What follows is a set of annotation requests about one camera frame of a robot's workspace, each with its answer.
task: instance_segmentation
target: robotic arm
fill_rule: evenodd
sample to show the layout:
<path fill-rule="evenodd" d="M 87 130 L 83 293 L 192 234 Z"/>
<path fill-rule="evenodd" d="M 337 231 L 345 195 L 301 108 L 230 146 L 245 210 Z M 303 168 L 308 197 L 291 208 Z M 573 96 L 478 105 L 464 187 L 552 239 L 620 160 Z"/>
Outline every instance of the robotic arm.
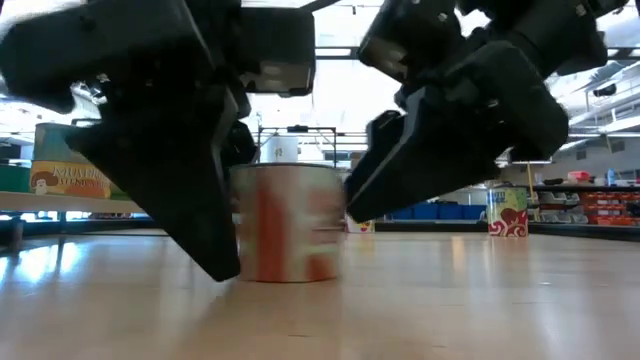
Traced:
<path fill-rule="evenodd" d="M 353 218 L 492 178 L 508 149 L 520 160 L 553 154 L 568 119 L 543 80 L 603 65 L 596 18 L 626 2 L 386 0 L 359 57 L 400 82 L 405 114 L 368 125 L 369 150 L 345 185 Z M 456 6 L 492 21 L 464 38 Z M 221 281 L 240 271 L 227 170 L 257 151 L 239 122 L 246 94 L 311 92 L 314 9 L 95 0 L 16 24 L 0 70 L 14 95 L 59 112 L 73 108 L 72 83 L 98 83 L 102 122 L 69 146 Z"/>

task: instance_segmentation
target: orange and white can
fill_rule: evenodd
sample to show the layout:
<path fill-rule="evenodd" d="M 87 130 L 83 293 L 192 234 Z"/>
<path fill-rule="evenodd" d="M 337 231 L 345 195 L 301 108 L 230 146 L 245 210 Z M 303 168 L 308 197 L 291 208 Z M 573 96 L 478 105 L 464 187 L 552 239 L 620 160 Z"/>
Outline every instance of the orange and white can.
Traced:
<path fill-rule="evenodd" d="M 243 280 L 336 278 L 344 238 L 344 194 L 334 168 L 300 163 L 231 169 Z"/>

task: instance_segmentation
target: wooden floor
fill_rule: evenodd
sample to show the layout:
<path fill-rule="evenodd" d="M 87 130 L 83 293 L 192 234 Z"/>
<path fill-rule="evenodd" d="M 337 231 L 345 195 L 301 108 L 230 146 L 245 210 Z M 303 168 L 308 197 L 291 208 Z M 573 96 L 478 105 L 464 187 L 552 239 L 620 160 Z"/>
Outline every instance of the wooden floor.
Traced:
<path fill-rule="evenodd" d="M 352 236 L 344 277 L 215 284 L 164 237 L 0 259 L 2 360 L 640 358 L 640 244 Z"/>

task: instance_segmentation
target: tin can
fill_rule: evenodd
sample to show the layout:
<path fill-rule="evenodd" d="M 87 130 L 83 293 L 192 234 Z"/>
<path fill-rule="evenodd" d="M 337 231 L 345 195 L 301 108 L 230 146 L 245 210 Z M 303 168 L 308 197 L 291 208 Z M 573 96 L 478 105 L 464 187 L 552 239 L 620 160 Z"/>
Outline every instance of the tin can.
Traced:
<path fill-rule="evenodd" d="M 243 280 L 310 282 L 338 276 L 344 194 L 334 168 L 271 163 L 231 169 Z"/>
<path fill-rule="evenodd" d="M 529 235 L 527 191 L 524 187 L 490 189 L 487 193 L 489 235 L 525 237 Z"/>
<path fill-rule="evenodd" d="M 356 222 L 349 214 L 345 215 L 345 222 L 347 224 L 347 232 L 352 234 L 366 234 L 374 232 L 373 220 L 364 222 Z"/>
<path fill-rule="evenodd" d="M 36 125 L 29 186 L 36 195 L 55 194 L 94 198 L 111 197 L 111 181 L 84 156 L 71 150 L 65 138 L 78 127 Z"/>

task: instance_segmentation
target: yellow sign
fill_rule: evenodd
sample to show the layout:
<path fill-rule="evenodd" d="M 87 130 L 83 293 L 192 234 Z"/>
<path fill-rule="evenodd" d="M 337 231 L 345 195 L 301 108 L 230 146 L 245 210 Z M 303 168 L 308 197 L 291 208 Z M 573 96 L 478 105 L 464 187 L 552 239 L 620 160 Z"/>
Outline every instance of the yellow sign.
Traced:
<path fill-rule="evenodd" d="M 89 164 L 34 161 L 29 182 L 36 195 L 111 197 L 111 181 Z"/>

